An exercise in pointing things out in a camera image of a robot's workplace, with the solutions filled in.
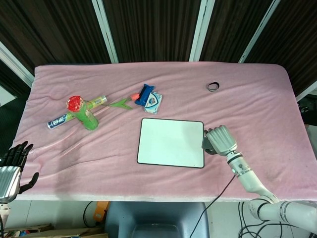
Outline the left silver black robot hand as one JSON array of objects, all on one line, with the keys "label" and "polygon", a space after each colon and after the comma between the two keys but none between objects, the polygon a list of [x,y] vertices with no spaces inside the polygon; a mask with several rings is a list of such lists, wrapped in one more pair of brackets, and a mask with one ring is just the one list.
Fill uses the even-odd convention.
[{"label": "left silver black robot hand", "polygon": [[21,185],[22,172],[24,170],[28,154],[33,144],[25,141],[10,148],[0,158],[0,202],[6,204],[12,202],[17,195],[31,189],[38,180],[39,173],[33,174],[32,179],[25,185]]}]

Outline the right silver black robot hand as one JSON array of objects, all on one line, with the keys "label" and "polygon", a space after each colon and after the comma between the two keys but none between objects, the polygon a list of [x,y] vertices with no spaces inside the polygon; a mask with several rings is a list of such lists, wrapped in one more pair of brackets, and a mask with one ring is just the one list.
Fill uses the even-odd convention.
[{"label": "right silver black robot hand", "polygon": [[209,154],[227,156],[237,149],[237,142],[224,125],[204,131],[202,148]]}]

